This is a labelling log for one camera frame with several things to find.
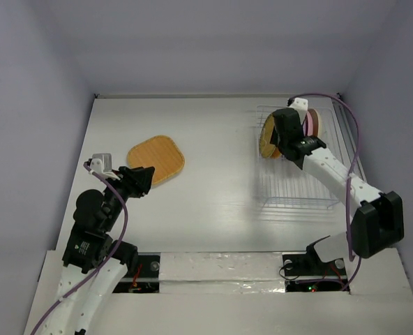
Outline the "pink plastic plate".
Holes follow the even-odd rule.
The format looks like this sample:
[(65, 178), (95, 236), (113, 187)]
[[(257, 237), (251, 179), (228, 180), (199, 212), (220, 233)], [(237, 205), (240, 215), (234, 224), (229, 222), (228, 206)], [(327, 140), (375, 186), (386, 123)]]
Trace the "pink plastic plate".
[(313, 135), (313, 120), (312, 120), (312, 117), (309, 113), (309, 110), (308, 110), (306, 118), (304, 119), (304, 122), (303, 122), (303, 131), (304, 131), (305, 136), (314, 136)]

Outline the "round orange bamboo plate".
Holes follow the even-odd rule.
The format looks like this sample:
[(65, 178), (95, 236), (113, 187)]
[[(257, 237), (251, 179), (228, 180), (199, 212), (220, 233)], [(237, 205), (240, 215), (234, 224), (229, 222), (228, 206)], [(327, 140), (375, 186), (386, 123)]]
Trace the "round orange bamboo plate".
[(272, 159), (277, 159), (280, 158), (282, 156), (282, 153), (280, 152), (278, 145), (275, 143), (274, 140), (271, 141), (271, 144), (274, 145), (274, 151), (272, 153), (272, 155), (270, 156), (270, 158)]

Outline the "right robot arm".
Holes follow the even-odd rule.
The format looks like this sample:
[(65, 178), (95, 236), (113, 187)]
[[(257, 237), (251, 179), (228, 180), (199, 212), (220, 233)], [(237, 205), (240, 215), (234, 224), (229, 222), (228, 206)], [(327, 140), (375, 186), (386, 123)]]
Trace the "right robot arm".
[(276, 110), (271, 143), (345, 206), (345, 229), (316, 242), (315, 250), (304, 257), (306, 269), (319, 274), (332, 260), (368, 259), (401, 241), (405, 235), (403, 201), (396, 192), (384, 193), (350, 172), (321, 139), (304, 135), (304, 116), (290, 107)]

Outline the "round green-rim bamboo plate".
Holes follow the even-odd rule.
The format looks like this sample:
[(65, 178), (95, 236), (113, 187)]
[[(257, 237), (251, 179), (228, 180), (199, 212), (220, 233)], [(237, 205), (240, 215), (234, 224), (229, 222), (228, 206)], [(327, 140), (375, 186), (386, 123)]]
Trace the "round green-rim bamboo plate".
[(262, 158), (270, 158), (274, 151), (274, 145), (271, 144), (271, 136), (274, 130), (273, 115), (270, 114), (262, 127), (258, 141), (259, 153)]

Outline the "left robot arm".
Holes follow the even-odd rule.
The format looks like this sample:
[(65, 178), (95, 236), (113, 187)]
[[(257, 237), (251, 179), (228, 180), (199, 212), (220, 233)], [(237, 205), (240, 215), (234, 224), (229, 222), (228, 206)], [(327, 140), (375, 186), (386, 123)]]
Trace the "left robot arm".
[(105, 185), (81, 193), (76, 200), (74, 224), (63, 252), (63, 271), (57, 292), (55, 312), (47, 321), (48, 333), (90, 334), (107, 298), (124, 276), (141, 271), (137, 247), (123, 241), (126, 229), (118, 239), (110, 236), (119, 216), (128, 219), (126, 202), (142, 198), (151, 189), (154, 167), (104, 172), (84, 168)]

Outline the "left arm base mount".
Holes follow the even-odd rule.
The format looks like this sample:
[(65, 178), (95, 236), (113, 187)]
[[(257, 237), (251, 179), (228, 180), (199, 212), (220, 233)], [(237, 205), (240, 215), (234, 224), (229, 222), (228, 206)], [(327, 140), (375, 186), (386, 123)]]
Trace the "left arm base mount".
[(117, 284), (113, 293), (149, 294), (160, 290), (160, 254), (140, 253), (137, 266)]

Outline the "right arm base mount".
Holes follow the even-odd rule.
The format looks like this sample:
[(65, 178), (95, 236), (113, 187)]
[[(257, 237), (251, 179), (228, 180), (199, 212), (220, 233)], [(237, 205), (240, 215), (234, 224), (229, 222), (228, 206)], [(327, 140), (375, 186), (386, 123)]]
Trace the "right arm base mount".
[(349, 279), (343, 259), (322, 262), (306, 253), (284, 254), (278, 273), (286, 292), (337, 292)]

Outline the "square bamboo woven plate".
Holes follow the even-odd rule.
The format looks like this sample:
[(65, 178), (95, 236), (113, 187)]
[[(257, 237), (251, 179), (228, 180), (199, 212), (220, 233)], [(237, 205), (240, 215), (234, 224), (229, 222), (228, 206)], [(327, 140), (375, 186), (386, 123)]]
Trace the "square bamboo woven plate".
[(185, 158), (172, 138), (157, 135), (131, 148), (127, 163), (130, 168), (154, 167), (151, 185), (158, 186), (182, 171)]

